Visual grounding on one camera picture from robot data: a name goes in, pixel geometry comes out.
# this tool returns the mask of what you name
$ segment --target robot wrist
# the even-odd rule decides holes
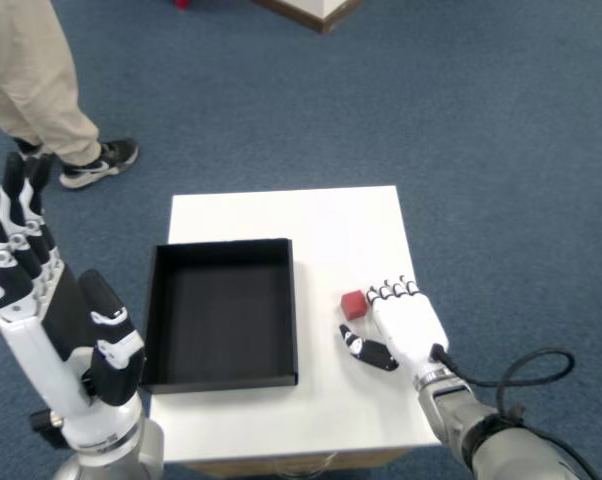
[[[455,378],[455,375],[448,370],[443,364],[436,362],[430,363],[428,366],[423,366],[420,373],[414,376],[413,385],[417,392],[420,392],[431,383],[441,380]]]

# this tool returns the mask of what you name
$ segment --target shoe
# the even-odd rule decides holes
[[[66,188],[87,187],[103,177],[125,171],[134,163],[138,154],[139,146],[132,139],[102,143],[101,154],[94,162],[82,167],[64,163],[59,181]]]
[[[25,140],[17,137],[12,137],[12,140],[17,144],[17,147],[19,148],[19,155],[21,155],[23,160],[26,160],[28,157],[39,158],[44,153],[51,153],[42,143],[39,145],[32,145],[31,143],[28,143]]]

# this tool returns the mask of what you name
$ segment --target cable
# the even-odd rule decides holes
[[[565,357],[568,362],[562,370],[552,375],[524,380],[511,380],[514,374],[517,371],[519,371],[524,365],[531,362],[532,360],[536,360],[537,358],[544,357],[546,355],[560,355],[562,357]],[[568,455],[570,455],[592,480],[599,480],[599,476],[594,471],[594,468],[592,468],[592,466],[585,460],[585,458],[583,458],[567,442],[564,442],[560,438],[550,433],[524,425],[522,418],[524,407],[522,404],[515,405],[513,408],[510,409],[509,412],[506,412],[505,409],[505,389],[507,387],[529,387],[534,385],[547,385],[548,383],[556,382],[557,380],[560,380],[561,378],[568,375],[574,369],[575,365],[574,355],[570,351],[560,347],[546,347],[530,352],[527,355],[524,355],[523,357],[519,358],[514,363],[512,363],[512,365],[508,367],[508,369],[501,376],[501,379],[498,382],[477,380],[472,377],[469,377],[468,375],[465,375],[463,372],[461,372],[461,369],[458,367],[458,365],[454,363],[450,355],[447,354],[445,349],[439,344],[434,344],[432,346],[430,357],[432,358],[432,360],[441,362],[453,374],[455,374],[462,380],[465,380],[471,385],[476,385],[477,387],[485,388],[496,388],[496,403],[497,409],[499,411],[499,416],[501,418],[512,422],[512,424],[516,425],[517,427],[525,428],[537,435],[538,437],[555,444],[556,446],[564,450]]]

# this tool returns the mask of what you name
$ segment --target white wall corner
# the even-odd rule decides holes
[[[347,1],[348,0],[323,0],[323,16],[321,18],[326,18]]]
[[[329,1],[333,3],[333,0],[281,0],[283,3],[292,5],[310,15],[314,15],[317,18],[324,19],[325,15],[325,3]]]

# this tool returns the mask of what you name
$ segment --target black sneaker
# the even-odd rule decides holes
[[[139,146],[132,139],[116,140],[101,144],[101,154],[94,162],[76,167],[63,164],[59,177],[66,188],[83,188],[109,175],[118,175],[134,163]]]
[[[25,140],[17,137],[12,137],[12,140],[14,140],[14,143],[16,143],[17,147],[19,147],[19,155],[21,155],[23,160],[26,160],[28,157],[39,158],[44,153],[51,153],[43,144],[32,145],[31,143],[28,143]]]

